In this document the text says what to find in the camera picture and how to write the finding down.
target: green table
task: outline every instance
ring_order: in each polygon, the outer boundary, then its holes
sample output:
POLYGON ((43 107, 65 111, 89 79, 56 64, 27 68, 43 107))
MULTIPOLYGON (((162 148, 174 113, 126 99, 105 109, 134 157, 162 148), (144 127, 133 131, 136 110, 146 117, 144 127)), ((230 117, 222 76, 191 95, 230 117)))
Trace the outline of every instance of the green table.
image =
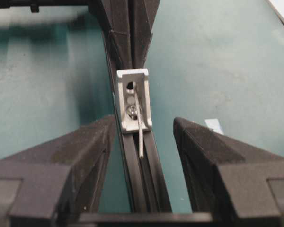
MULTIPOLYGON (((104 46, 86 7, 0 10, 0 158, 113 113, 104 46)), ((146 68, 174 212, 191 212, 176 116, 284 156, 284 27, 265 0, 162 0, 146 68)), ((129 212, 116 141, 102 212, 129 212)))

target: metal rod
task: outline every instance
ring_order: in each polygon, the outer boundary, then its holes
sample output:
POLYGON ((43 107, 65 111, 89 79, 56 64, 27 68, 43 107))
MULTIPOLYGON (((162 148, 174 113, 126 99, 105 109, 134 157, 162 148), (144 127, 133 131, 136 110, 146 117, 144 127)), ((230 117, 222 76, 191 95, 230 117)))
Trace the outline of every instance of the metal rod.
POLYGON ((140 111, 140 105, 139 105, 139 98, 138 94, 135 91, 134 93, 134 99, 136 103, 136 109, 137 109, 137 117, 138 117, 138 125, 139 125, 139 158, 144 158, 144 151, 143 151, 143 127, 142 127, 142 116, 140 111))

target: black plastic part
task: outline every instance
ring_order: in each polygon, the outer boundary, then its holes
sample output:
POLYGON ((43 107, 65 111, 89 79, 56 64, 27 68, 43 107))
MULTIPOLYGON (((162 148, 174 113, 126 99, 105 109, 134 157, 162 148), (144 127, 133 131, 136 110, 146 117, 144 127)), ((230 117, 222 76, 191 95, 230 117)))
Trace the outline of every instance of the black plastic part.
POLYGON ((194 211, 239 226, 281 226, 275 195, 284 199, 284 191, 272 192, 268 181, 284 180, 283 157, 182 118, 174 135, 194 211))
MULTIPOLYGON (((93 0, 38 0, 39 6, 84 6, 93 0)), ((0 0, 0 8, 12 6, 31 6, 36 4, 36 0, 0 0)))
POLYGON ((114 134, 109 116, 0 160, 0 179, 22 181, 11 226, 51 227, 60 213, 97 211, 114 134))
POLYGON ((210 213, 195 214, 82 214, 79 221, 68 227, 218 227, 210 213))

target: screw head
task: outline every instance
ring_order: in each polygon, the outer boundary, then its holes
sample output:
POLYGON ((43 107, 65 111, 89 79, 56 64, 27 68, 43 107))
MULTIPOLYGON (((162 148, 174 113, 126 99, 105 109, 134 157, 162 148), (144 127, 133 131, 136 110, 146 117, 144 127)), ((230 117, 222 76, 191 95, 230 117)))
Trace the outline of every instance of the screw head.
POLYGON ((138 115, 138 112, 137 112, 137 108, 135 105, 130 105, 127 110, 126 110, 128 116, 133 119, 133 120, 137 120, 137 115, 138 115))

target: teal surface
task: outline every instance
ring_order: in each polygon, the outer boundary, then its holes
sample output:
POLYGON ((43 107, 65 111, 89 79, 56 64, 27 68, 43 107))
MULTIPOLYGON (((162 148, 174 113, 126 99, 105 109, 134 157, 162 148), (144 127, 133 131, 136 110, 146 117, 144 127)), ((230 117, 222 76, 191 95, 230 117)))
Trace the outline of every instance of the teal surface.
MULTIPOLYGON (((190 212, 172 123, 217 118, 284 156, 284 27, 265 0, 162 0, 146 67, 172 208, 190 212)), ((0 10, 0 158, 113 113, 99 26, 85 7, 0 10)), ((102 212, 128 212, 118 141, 102 212)))

